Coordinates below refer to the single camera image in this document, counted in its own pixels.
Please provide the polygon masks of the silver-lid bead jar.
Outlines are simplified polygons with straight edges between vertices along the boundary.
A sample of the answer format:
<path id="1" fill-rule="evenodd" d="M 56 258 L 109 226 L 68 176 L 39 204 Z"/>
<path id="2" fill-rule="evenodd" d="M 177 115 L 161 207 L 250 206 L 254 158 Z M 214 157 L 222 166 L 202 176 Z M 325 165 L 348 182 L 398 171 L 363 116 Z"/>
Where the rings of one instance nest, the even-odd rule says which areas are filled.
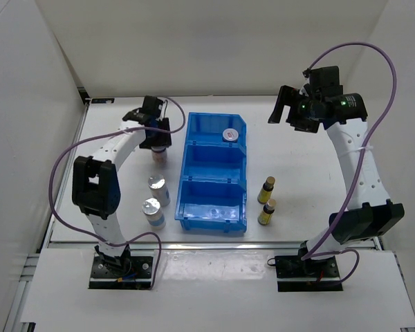
<path id="1" fill-rule="evenodd" d="M 142 213 L 149 225 L 155 229 L 162 229 L 166 225 L 160 202 L 155 198 L 146 199 L 142 203 Z"/>
<path id="2" fill-rule="evenodd" d="M 165 177 L 162 174 L 150 176 L 148 178 L 148 187 L 152 196 L 159 201 L 159 203 L 165 207 L 171 202 L 169 190 Z"/>

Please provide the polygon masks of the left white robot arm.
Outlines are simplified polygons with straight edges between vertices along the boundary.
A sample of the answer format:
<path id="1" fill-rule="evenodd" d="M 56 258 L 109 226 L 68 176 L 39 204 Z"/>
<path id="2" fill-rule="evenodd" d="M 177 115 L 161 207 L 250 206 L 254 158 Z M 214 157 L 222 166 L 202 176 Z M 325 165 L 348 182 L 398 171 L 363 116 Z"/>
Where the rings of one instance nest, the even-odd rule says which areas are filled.
<path id="1" fill-rule="evenodd" d="M 169 119 L 161 111 L 134 109 L 122 118 L 119 135 L 109 136 L 98 150 L 78 156 L 73 163 L 73 204 L 91 222 L 100 238 L 95 250 L 116 277 L 131 270 L 129 245 L 116 215 L 121 199 L 118 170 L 137 147 L 152 151 L 170 147 L 169 130 Z"/>

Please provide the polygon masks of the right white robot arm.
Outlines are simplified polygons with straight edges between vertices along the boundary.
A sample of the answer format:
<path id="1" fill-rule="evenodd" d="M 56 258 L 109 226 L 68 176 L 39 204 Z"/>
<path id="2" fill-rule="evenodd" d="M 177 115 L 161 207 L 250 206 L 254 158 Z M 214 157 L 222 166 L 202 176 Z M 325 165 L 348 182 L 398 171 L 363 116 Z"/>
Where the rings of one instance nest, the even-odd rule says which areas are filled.
<path id="1" fill-rule="evenodd" d="M 322 261 L 344 252 L 349 246 L 378 237 L 396 225 L 405 214 L 402 204 L 393 203 L 385 189 L 369 140 L 367 109 L 358 93 L 344 93 L 342 86 L 313 90 L 281 86 L 268 121 L 278 123 L 284 107 L 287 123 L 297 131 L 317 133 L 324 128 L 337 154 L 346 187 L 346 198 L 329 225 L 299 250 L 297 269 L 311 277 Z"/>

